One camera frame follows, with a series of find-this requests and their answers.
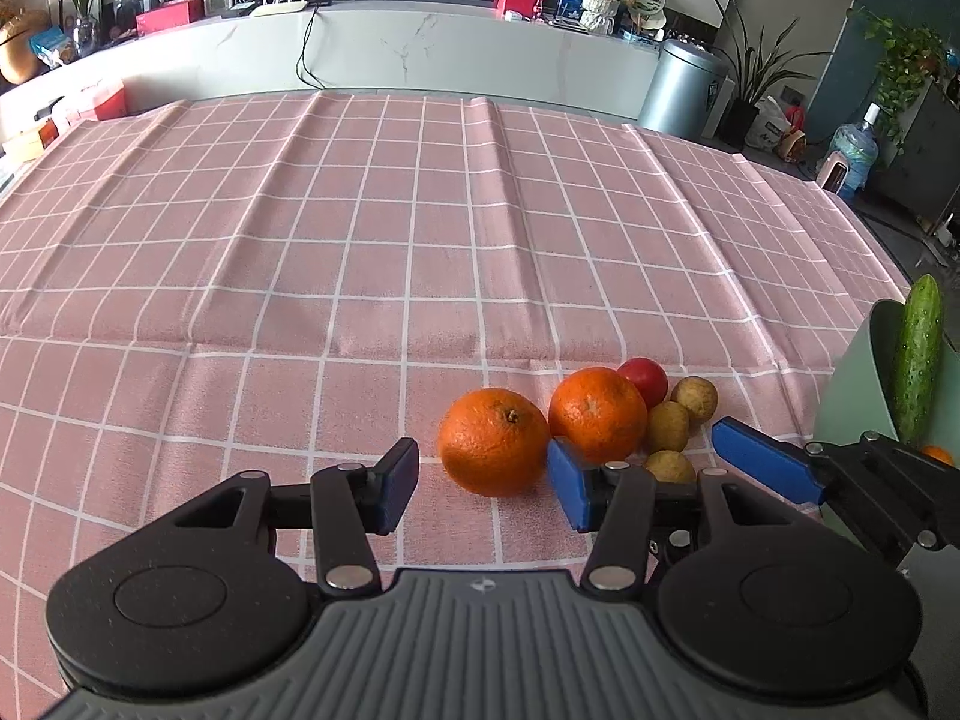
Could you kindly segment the orange tangerine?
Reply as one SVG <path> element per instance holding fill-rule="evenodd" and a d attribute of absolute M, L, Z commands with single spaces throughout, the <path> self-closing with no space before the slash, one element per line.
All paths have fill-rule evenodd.
<path fill-rule="evenodd" d="M 439 458 L 460 488 L 485 497 L 526 494 L 547 469 L 550 427 L 523 395 L 480 388 L 455 400 L 438 431 Z"/>
<path fill-rule="evenodd" d="M 588 367 L 562 380 L 551 395 L 548 426 L 590 465 L 625 461 L 646 433 L 647 406 L 635 385 L 608 367 Z"/>
<path fill-rule="evenodd" d="M 924 445 L 921 452 L 923 452 L 926 457 L 934 458 L 934 460 L 940 461 L 940 463 L 953 466 L 952 454 L 947 452 L 946 449 L 942 449 L 942 447 L 937 447 L 937 445 Z"/>

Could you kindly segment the brown longan fruit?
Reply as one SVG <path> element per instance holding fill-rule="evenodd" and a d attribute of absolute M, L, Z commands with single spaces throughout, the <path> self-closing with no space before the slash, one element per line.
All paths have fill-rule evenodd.
<path fill-rule="evenodd" d="M 690 439 L 690 413 L 682 405 L 665 400 L 647 415 L 644 450 L 647 455 L 661 450 L 681 452 Z"/>
<path fill-rule="evenodd" d="M 697 481 L 697 470 L 682 452 L 658 450 L 643 463 L 643 468 L 651 473 L 659 483 L 692 484 Z"/>
<path fill-rule="evenodd" d="M 715 384 L 698 376 L 684 377 L 675 383 L 670 399 L 688 411 L 693 424 L 708 422 L 719 406 Z"/>

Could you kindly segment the green colander bowl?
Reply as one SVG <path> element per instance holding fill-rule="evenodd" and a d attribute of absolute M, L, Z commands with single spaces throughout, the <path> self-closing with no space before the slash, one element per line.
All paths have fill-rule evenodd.
<path fill-rule="evenodd" d="M 900 442 L 893 424 L 890 397 L 901 314 L 900 302 L 884 299 L 874 305 L 857 330 L 850 348 L 828 380 L 818 407 L 814 427 L 817 442 L 854 444 L 867 431 Z M 958 353 L 948 344 L 942 346 L 928 430 L 916 447 L 907 447 L 922 454 L 924 445 L 937 445 L 952 457 L 958 455 Z M 820 513 L 828 528 L 862 546 L 827 504 L 820 505 Z"/>

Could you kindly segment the red cherry tomato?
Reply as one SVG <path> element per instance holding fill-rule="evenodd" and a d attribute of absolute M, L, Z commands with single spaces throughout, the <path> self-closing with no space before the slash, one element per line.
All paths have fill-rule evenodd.
<path fill-rule="evenodd" d="M 656 361 L 649 358 L 631 358 L 620 364 L 620 376 L 635 385 L 648 410 L 667 398 L 669 377 Z"/>

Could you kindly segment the green cucumber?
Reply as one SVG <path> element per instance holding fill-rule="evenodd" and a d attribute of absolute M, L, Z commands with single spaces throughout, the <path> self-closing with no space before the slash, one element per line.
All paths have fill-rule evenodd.
<path fill-rule="evenodd" d="M 923 275 L 903 305 L 892 371 L 892 419 L 903 444 L 926 435 L 942 358 L 944 306 L 939 283 Z"/>

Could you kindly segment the pink checkered tablecloth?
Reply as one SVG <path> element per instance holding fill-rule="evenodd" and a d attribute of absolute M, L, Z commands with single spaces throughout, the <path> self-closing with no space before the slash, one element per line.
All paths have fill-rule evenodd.
<path fill-rule="evenodd" d="M 907 282 L 839 200 L 628 124 L 487 98 L 261 94 L 65 133 L 2 197 L 2 712 L 62 689 L 76 562 L 242 470 L 295 484 L 420 445 L 382 569 L 579 571 L 547 488 L 436 455 L 460 395 L 547 405 L 631 358 L 804 440 Z"/>

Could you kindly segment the pink small heater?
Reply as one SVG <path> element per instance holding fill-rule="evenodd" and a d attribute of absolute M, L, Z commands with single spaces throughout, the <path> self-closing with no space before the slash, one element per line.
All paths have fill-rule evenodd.
<path fill-rule="evenodd" d="M 838 149 L 833 149 L 832 153 L 828 153 L 818 163 L 815 183 L 823 190 L 839 195 L 848 179 L 848 172 L 850 172 L 850 165 L 846 161 L 846 156 Z"/>

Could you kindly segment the dark grey sideboard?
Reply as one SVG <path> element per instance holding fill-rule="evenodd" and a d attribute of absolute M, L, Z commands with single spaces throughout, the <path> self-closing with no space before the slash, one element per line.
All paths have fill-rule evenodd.
<path fill-rule="evenodd" d="M 903 142 L 884 146 L 869 187 L 912 215 L 939 223 L 958 202 L 958 109 L 932 85 L 911 112 Z"/>

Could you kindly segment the white plastic bag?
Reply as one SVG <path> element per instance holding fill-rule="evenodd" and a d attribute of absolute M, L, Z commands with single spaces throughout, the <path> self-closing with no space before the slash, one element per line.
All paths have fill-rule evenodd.
<path fill-rule="evenodd" d="M 784 114 L 778 99 L 775 96 L 765 96 L 757 104 L 757 117 L 745 135 L 745 144 L 748 148 L 773 153 L 782 138 L 791 132 L 791 128 L 793 124 Z"/>

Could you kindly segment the blue water jug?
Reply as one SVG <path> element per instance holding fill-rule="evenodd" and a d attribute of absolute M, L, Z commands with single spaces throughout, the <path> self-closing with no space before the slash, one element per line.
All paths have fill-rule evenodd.
<path fill-rule="evenodd" d="M 836 189 L 836 193 L 844 200 L 854 199 L 854 195 L 866 183 L 869 172 L 877 161 L 878 143 L 874 127 L 878 114 L 880 114 L 880 106 L 877 103 L 869 104 L 866 112 L 862 114 L 861 121 L 857 124 L 853 122 L 841 124 L 830 140 L 828 151 L 841 154 L 848 166 L 843 184 Z"/>

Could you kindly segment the potted green floor plant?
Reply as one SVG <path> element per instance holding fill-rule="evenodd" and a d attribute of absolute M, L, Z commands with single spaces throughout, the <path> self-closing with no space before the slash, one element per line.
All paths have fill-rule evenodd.
<path fill-rule="evenodd" d="M 757 36 L 750 34 L 736 0 L 729 0 L 726 5 L 721 4 L 721 0 L 713 0 L 713 4 L 719 11 L 721 26 L 731 31 L 732 49 L 719 44 L 715 44 L 715 49 L 726 59 L 734 82 L 731 102 L 719 122 L 718 138 L 726 145 L 742 149 L 750 127 L 760 114 L 758 105 L 771 86 L 789 80 L 812 80 L 810 73 L 797 70 L 797 62 L 830 57 L 832 53 L 829 50 L 800 52 L 786 46 L 788 37 L 800 23 L 799 16 L 794 16 L 773 41 L 768 41 L 765 25 L 760 26 Z"/>

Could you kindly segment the silver pedal trash bin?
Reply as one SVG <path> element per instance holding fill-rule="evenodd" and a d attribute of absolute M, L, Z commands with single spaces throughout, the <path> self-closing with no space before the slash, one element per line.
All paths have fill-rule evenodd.
<path fill-rule="evenodd" d="M 726 82 L 726 62 L 697 44 L 667 39 L 638 115 L 638 125 L 698 140 Z"/>

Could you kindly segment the hanging ivy plant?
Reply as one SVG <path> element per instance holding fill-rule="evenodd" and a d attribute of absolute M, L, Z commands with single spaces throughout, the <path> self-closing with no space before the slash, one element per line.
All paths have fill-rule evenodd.
<path fill-rule="evenodd" d="M 946 70 L 947 43 L 934 29 L 905 25 L 866 7 L 851 8 L 851 15 L 864 23 L 867 41 L 880 44 L 869 101 L 880 109 L 875 130 L 901 153 L 905 133 L 900 117 L 918 101 L 928 83 L 937 82 Z"/>

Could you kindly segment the white marble tv cabinet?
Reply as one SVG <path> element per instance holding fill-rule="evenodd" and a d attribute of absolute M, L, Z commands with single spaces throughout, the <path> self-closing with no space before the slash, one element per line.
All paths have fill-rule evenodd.
<path fill-rule="evenodd" d="M 521 99 L 635 119 L 656 49 L 505 21 L 488 8 L 368 0 L 262 18 L 197 21 L 101 50 L 2 98 L 3 137 L 39 109 L 121 82 L 133 112 L 178 99 L 325 89 L 413 89 Z"/>

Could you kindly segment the long red box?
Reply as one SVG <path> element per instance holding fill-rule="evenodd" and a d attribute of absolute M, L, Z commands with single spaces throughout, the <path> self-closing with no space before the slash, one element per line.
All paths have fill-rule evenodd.
<path fill-rule="evenodd" d="M 202 18 L 202 0 L 172 0 L 169 4 L 139 13 L 135 21 L 137 21 L 137 32 L 140 36 L 148 36 L 155 32 L 190 25 Z"/>

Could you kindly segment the golden round vase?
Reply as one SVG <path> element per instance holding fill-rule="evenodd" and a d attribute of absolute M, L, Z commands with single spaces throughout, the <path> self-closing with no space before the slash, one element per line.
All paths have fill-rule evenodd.
<path fill-rule="evenodd" d="M 29 82 L 41 70 L 41 60 L 32 54 L 29 39 L 50 26 L 46 10 L 23 10 L 2 26 L 0 71 L 12 85 Z"/>

